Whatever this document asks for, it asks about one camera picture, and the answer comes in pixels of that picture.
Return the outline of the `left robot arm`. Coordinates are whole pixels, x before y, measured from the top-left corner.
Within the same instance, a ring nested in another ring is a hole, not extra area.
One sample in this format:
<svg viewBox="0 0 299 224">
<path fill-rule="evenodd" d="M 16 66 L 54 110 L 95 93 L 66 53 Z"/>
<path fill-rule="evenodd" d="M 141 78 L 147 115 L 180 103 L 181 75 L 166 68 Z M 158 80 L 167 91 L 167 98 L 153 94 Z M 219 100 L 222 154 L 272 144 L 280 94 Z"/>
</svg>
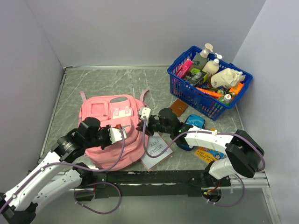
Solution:
<svg viewBox="0 0 299 224">
<path fill-rule="evenodd" d="M 78 128 L 59 138 L 52 150 L 19 184 L 0 195 L 0 213 L 10 224 L 29 224 L 47 202 L 71 188 L 86 188 L 92 183 L 92 173 L 83 163 L 74 164 L 85 150 L 102 149 L 123 140 L 121 129 L 110 125 L 101 127 L 100 121 L 88 117 Z"/>
</svg>

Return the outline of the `white book pink flowers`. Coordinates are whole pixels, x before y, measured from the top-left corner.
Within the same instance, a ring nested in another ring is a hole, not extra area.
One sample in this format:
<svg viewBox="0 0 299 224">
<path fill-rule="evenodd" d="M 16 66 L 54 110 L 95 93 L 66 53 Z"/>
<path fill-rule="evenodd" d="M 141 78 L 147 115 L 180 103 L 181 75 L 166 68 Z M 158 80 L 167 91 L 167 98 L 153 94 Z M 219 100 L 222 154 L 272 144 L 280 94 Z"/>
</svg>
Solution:
<svg viewBox="0 0 299 224">
<path fill-rule="evenodd" d="M 155 133 L 153 136 L 149 137 L 147 152 L 151 156 L 156 156 L 160 154 L 167 146 L 168 145 L 163 140 L 163 138 L 158 133 Z M 151 171 L 159 163 L 170 157 L 172 153 L 173 150 L 171 148 L 168 148 L 167 151 L 165 151 L 161 156 L 157 158 L 151 158 L 146 153 L 144 153 L 144 155 L 141 157 L 141 163 L 144 165 L 147 171 Z"/>
</svg>

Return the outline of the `brown leather wallet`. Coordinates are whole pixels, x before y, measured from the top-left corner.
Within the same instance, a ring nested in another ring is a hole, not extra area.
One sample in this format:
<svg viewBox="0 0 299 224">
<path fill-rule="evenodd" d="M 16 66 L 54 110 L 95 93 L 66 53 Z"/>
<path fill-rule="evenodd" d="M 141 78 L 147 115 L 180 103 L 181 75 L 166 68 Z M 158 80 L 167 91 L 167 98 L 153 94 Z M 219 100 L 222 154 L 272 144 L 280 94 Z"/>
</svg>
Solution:
<svg viewBox="0 0 299 224">
<path fill-rule="evenodd" d="M 186 104 L 184 101 L 177 99 L 171 106 L 171 110 L 173 113 L 175 113 L 178 117 L 180 117 L 185 110 L 187 109 L 188 104 Z"/>
</svg>

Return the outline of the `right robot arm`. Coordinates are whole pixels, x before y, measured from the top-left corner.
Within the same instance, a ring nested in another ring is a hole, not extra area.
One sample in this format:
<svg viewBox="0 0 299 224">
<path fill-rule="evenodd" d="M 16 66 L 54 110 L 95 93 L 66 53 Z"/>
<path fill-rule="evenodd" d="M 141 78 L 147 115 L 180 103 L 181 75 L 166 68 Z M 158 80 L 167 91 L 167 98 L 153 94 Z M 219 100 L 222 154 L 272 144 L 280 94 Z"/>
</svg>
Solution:
<svg viewBox="0 0 299 224">
<path fill-rule="evenodd" d="M 223 153 L 225 158 L 209 163 L 206 168 L 204 181 L 209 186 L 229 175 L 252 178 L 265 168 L 264 151 L 244 130 L 225 133 L 188 125 L 181 122 L 171 108 L 152 115 L 149 108 L 142 107 L 138 115 L 140 122 L 136 129 L 142 132 L 143 138 L 166 133 L 177 145 L 204 147 Z"/>
</svg>

